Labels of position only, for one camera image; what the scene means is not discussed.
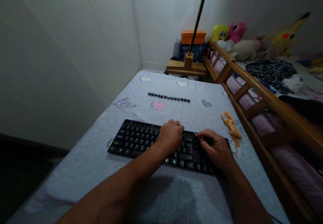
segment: black patterned cloth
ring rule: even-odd
[[[283,95],[294,93],[282,83],[285,78],[297,73],[291,63],[276,58],[256,60],[246,65],[246,71],[270,84]]]

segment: person's left hand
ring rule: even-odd
[[[161,127],[155,145],[158,146],[165,158],[174,153],[181,145],[183,130],[184,126],[179,121],[174,122],[172,119]]]

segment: wooden bed frame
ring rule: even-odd
[[[274,146],[293,142],[297,139],[310,147],[321,159],[323,159],[322,134],[313,124],[298,114],[288,104],[282,102],[255,77],[251,76],[248,72],[237,65],[235,63],[236,60],[221,47],[211,41],[208,42],[208,46],[213,49],[211,58],[214,56],[215,51],[218,52],[218,55],[212,65],[208,59],[211,54],[210,49],[208,55],[203,57],[203,62],[214,79],[214,83],[221,84],[224,87],[261,163],[267,172],[284,210],[290,219],[290,222],[320,223],[319,218],[314,213],[307,200],[303,197],[297,186],[289,178],[288,174],[283,170],[268,149]],[[214,66],[220,55],[226,60],[226,64],[219,74],[214,69]],[[235,94],[232,94],[226,84],[226,81],[233,72],[237,72],[246,82]],[[251,87],[261,96],[262,100],[244,111],[238,103],[238,100]],[[250,119],[268,107],[285,122],[286,126],[276,132],[261,137],[257,133]]]

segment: pole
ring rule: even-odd
[[[199,25],[200,17],[201,17],[201,14],[202,14],[202,9],[203,9],[203,5],[204,5],[204,1],[205,0],[201,0],[201,3],[200,3],[199,13],[198,13],[198,17],[196,18],[194,33],[193,33],[193,36],[192,36],[191,44],[189,45],[188,52],[192,52],[193,43],[194,43],[194,40],[195,40],[196,31],[198,30],[198,25]]]

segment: forearm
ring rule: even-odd
[[[238,164],[224,173],[232,192],[237,223],[273,223]]]
[[[143,182],[166,156],[157,142],[129,164],[108,177],[65,214],[58,223],[117,223],[140,194]]]

